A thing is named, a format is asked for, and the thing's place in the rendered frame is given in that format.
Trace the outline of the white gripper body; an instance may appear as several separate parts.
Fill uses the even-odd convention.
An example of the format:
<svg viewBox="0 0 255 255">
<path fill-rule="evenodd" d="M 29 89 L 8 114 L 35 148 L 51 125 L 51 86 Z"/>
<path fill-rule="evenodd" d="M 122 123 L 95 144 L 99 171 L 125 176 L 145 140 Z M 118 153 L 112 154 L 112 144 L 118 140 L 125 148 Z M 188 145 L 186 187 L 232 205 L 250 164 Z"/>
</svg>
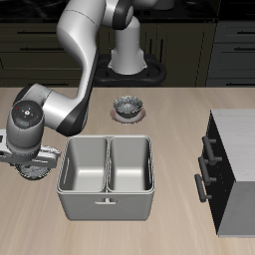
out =
<svg viewBox="0 0 255 255">
<path fill-rule="evenodd" d="M 61 152 L 54 147 L 42 145 L 37 156 L 32 159 L 16 159 L 13 153 L 7 148 L 0 148 L 0 161 L 8 162 L 12 165 L 35 165 L 40 167 L 55 168 Z"/>
</svg>

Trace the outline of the grey speckled bowl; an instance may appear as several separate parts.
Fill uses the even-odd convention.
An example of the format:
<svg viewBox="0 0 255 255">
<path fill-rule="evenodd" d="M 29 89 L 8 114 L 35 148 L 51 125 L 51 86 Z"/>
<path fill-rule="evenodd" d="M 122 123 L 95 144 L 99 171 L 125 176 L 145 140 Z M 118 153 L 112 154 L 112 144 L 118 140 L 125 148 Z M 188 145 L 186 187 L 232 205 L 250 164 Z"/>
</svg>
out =
<svg viewBox="0 0 255 255">
<path fill-rule="evenodd" d="M 15 168 L 22 177 L 28 180 L 40 180 L 51 172 L 51 169 L 45 166 L 24 165 L 16 163 Z"/>
<path fill-rule="evenodd" d="M 114 109 L 125 119 L 136 117 L 142 107 L 143 102 L 135 96 L 124 96 L 114 101 Z"/>
</svg>

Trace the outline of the white basket with two bins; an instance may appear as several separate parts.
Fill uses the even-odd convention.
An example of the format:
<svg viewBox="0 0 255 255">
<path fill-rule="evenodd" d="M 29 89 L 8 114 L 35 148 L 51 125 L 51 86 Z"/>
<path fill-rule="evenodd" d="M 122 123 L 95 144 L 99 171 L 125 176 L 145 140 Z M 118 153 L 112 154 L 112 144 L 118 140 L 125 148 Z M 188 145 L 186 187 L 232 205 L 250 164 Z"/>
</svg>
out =
<svg viewBox="0 0 255 255">
<path fill-rule="evenodd" d="M 57 193 L 70 220 L 146 220 L 155 179 L 146 135 L 76 135 L 67 139 Z"/>
</svg>

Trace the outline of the pink round plate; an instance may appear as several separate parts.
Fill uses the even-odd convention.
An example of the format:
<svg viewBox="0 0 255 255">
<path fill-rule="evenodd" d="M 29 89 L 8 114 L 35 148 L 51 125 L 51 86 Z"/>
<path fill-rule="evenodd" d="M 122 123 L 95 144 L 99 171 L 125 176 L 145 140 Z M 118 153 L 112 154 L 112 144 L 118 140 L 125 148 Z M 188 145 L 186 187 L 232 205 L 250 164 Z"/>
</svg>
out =
<svg viewBox="0 0 255 255">
<path fill-rule="evenodd" d="M 125 119 L 121 117 L 115 109 L 111 109 L 110 116 L 114 121 L 118 123 L 121 123 L 123 125 L 129 125 L 139 123 L 146 116 L 146 112 L 145 109 L 141 109 L 137 116 L 130 119 Z"/>
</svg>

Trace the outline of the dark kitchen cupboards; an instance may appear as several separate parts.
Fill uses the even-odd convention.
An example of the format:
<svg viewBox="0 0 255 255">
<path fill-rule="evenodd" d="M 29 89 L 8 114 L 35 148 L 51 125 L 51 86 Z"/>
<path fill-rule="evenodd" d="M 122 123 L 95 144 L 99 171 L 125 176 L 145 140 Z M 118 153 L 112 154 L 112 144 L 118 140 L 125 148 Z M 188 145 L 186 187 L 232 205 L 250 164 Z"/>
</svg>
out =
<svg viewBox="0 0 255 255">
<path fill-rule="evenodd" d="M 57 25 L 70 0 L 0 0 L 0 87 L 78 87 L 82 69 L 60 44 Z M 255 22 L 216 22 L 207 0 L 158 0 L 135 9 L 139 47 L 166 68 L 163 87 L 255 87 Z M 99 58 L 116 47 L 101 26 Z"/>
</svg>

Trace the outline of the dark wooden cabinet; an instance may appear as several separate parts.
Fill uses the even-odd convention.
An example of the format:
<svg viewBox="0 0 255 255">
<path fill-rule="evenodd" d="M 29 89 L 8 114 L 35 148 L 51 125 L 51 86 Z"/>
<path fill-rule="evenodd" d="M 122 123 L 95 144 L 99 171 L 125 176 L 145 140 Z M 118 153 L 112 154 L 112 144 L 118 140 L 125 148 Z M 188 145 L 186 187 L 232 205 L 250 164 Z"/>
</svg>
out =
<svg viewBox="0 0 255 255">
<path fill-rule="evenodd" d="M 210 112 L 206 135 L 215 139 L 215 165 L 204 157 L 210 177 L 205 185 L 216 234 L 220 237 L 255 237 L 255 109 L 221 109 Z"/>
</svg>

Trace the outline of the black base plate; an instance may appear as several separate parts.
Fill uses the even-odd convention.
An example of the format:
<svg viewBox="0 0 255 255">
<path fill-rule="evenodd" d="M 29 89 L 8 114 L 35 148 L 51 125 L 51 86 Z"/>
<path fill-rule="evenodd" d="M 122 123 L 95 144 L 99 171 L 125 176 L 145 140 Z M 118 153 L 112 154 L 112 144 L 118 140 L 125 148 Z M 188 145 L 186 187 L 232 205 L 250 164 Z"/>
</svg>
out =
<svg viewBox="0 0 255 255">
<path fill-rule="evenodd" d="M 147 67 L 134 75 L 118 74 L 109 68 L 110 54 L 100 55 L 96 74 L 95 86 L 101 88 L 156 88 L 166 78 L 166 68 L 155 55 L 146 54 L 144 60 Z"/>
</svg>

